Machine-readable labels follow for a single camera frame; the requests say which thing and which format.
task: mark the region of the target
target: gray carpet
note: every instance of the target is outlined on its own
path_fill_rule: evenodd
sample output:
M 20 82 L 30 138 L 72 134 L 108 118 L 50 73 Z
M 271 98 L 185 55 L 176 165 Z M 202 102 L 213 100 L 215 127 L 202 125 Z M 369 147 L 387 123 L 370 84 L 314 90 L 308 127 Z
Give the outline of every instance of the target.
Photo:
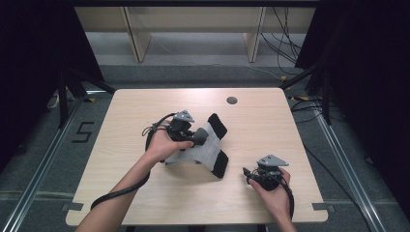
M 258 68 L 265 72 L 281 76 L 283 71 L 278 68 Z M 287 72 L 297 73 L 299 70 L 287 68 Z M 115 88 L 193 88 L 193 87 L 278 87 L 280 81 L 269 73 L 247 67 L 118 67 L 102 66 L 106 83 Z M 290 90 L 287 96 L 301 96 L 306 81 L 302 81 Z M 98 89 L 84 83 L 87 89 Z M 111 96 L 99 94 L 94 96 L 94 102 L 85 101 L 75 114 L 67 136 L 50 166 L 44 182 L 20 226 L 20 231 L 74 231 L 65 223 L 67 212 L 64 205 L 73 199 L 77 185 L 85 168 L 88 157 L 97 138 L 103 117 L 109 107 Z M 289 100 L 289 106 L 296 101 Z M 311 105 L 311 102 L 298 104 L 298 108 Z M 335 159 L 326 137 L 321 130 L 312 109 L 293 113 L 303 142 L 332 171 L 340 183 L 351 190 Z M 75 143 L 75 140 L 86 138 L 77 134 L 81 123 L 83 128 L 91 131 L 87 142 Z M 31 176 L 43 158 L 48 145 L 57 131 L 59 123 L 58 108 L 46 112 L 37 126 L 30 131 L 25 145 L 27 153 L 16 155 L 8 167 L 0 175 L 0 224 L 4 225 L 7 216 L 25 190 Z M 383 183 L 377 170 L 364 161 L 365 152 L 355 134 L 349 128 L 348 121 L 336 107 L 332 107 L 332 127 L 350 158 L 366 190 L 375 204 L 387 231 L 410 231 L 407 218 L 395 203 L 389 190 Z M 349 200 L 346 194 L 318 164 L 309 157 L 318 186 L 328 206 L 329 219 L 323 223 L 297 223 L 300 231 L 366 231 L 364 219 L 359 210 Z M 269 225 L 270 231 L 278 231 L 274 225 Z M 144 227 L 141 231 L 154 229 L 168 231 L 163 227 Z

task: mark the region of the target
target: floor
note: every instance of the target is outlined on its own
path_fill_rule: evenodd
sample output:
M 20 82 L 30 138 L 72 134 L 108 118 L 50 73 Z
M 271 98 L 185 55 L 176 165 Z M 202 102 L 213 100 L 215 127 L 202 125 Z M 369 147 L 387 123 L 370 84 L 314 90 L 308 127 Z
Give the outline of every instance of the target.
M 157 33 L 153 35 L 143 63 L 134 62 L 127 34 L 88 33 L 87 36 L 102 67 L 102 72 L 107 75 L 107 82 L 117 85 L 117 87 L 130 86 L 130 84 L 127 82 L 128 80 L 116 79 L 116 75 L 110 75 L 110 73 L 117 70 L 122 72 L 128 70 L 128 73 L 132 75 L 141 69 L 146 72 L 147 76 L 151 75 L 151 78 L 154 78 L 156 71 L 152 71 L 150 67 L 156 67 L 157 70 L 172 70 L 169 67 L 176 67 L 180 70 L 169 74 L 175 78 L 183 75 L 186 70 L 192 71 L 194 69 L 193 72 L 200 75 L 203 72 L 213 70 L 217 72 L 220 69 L 227 71 L 235 68 L 236 72 L 231 74 L 233 76 L 240 75 L 244 71 L 254 72 L 258 76 L 264 74 L 270 77 L 269 80 L 272 80 L 270 84 L 274 83 L 273 85 L 280 83 L 283 76 L 289 78 L 293 76 L 292 73 L 299 72 L 299 70 L 293 69 L 294 65 L 291 61 L 278 56 L 264 41 L 260 42 L 256 62 L 250 63 L 241 34 Z M 280 46 L 280 50 L 294 58 L 288 45 L 280 44 L 270 34 L 265 35 L 265 37 L 274 45 Z M 291 35 L 291 39 L 293 43 L 302 45 L 304 35 Z M 185 82 L 187 80 L 182 78 L 182 87 L 187 86 Z M 98 90 L 93 86 L 87 86 L 87 89 Z M 287 94 L 299 96 L 298 94 L 302 95 L 303 91 L 295 88 L 289 90 Z M 91 152 L 96 137 L 91 136 L 88 144 L 75 144 L 75 146 L 70 139 L 78 136 L 76 125 L 84 121 L 93 122 L 94 126 L 89 125 L 90 130 L 93 130 L 93 134 L 98 134 L 104 113 L 109 106 L 110 96 L 102 93 L 97 94 L 95 99 L 97 99 L 95 102 L 78 102 L 78 100 L 69 102 L 71 109 L 76 110 L 76 116 L 73 117 L 72 121 L 73 126 L 67 129 L 67 134 L 64 134 L 65 139 L 63 138 L 63 141 L 54 147 L 58 156 L 49 156 L 49 164 L 44 167 L 44 173 L 38 173 L 38 167 L 42 164 L 42 159 L 52 152 L 50 149 L 53 148 L 50 148 L 50 144 L 59 142 L 54 140 L 55 134 L 59 132 L 56 129 L 59 123 L 57 108 L 50 108 L 25 141 L 25 144 L 28 144 L 30 148 L 27 154 L 16 154 L 6 170 L 1 173 L 0 208 L 2 210 L 0 211 L 0 224 L 4 228 L 6 228 L 8 218 L 13 213 L 20 213 L 20 220 L 15 222 L 14 231 L 74 231 L 74 228 L 67 226 L 64 220 L 73 199 L 76 185 L 81 178 L 82 168 L 85 167 L 88 160 L 87 157 L 82 156 Z M 296 101 L 289 101 L 290 107 L 295 104 Z M 355 191 L 348 188 L 351 185 L 349 179 L 354 179 L 354 177 L 349 177 L 341 168 L 343 157 L 351 162 L 351 168 L 358 179 L 362 180 L 360 184 L 366 190 L 365 196 L 369 198 L 370 205 L 367 205 L 366 202 L 363 203 L 363 201 L 359 202 L 362 202 L 364 206 L 376 208 L 376 215 L 369 214 L 367 218 L 381 217 L 380 221 L 368 222 L 373 231 L 410 231 L 408 220 L 395 203 L 389 190 L 384 186 L 377 171 L 363 159 L 365 151 L 362 150 L 354 132 L 349 129 L 342 113 L 337 111 L 336 107 L 333 108 L 332 119 L 334 123 L 329 128 L 321 122 L 320 109 L 315 106 L 315 102 L 303 102 L 299 104 L 299 106 L 301 105 L 307 106 L 309 110 L 295 110 L 293 116 L 303 141 L 309 150 L 319 156 L 325 162 L 325 166 L 335 173 L 335 178 L 348 189 L 347 193 L 355 195 Z M 340 141 L 341 148 L 331 146 L 329 140 L 332 139 Z M 340 189 L 337 182 L 314 157 L 309 157 L 309 159 L 323 198 L 328 205 L 330 217 L 325 223 L 298 224 L 298 229 L 300 231 L 366 231 L 367 227 L 363 217 L 359 214 L 356 205 L 346 197 L 346 192 Z M 28 188 L 33 185 L 31 181 L 34 175 L 41 177 L 39 184 L 37 188 Z M 17 211 L 17 203 L 27 191 L 34 192 L 34 197 L 26 201 L 30 207 Z M 171 231 L 171 229 L 172 231 L 183 231 L 185 228 L 149 226 L 140 227 L 138 231 Z M 214 229 L 219 231 L 230 229 L 231 231 L 249 231 L 244 226 Z M 268 226 L 268 229 L 277 231 L 274 225 Z

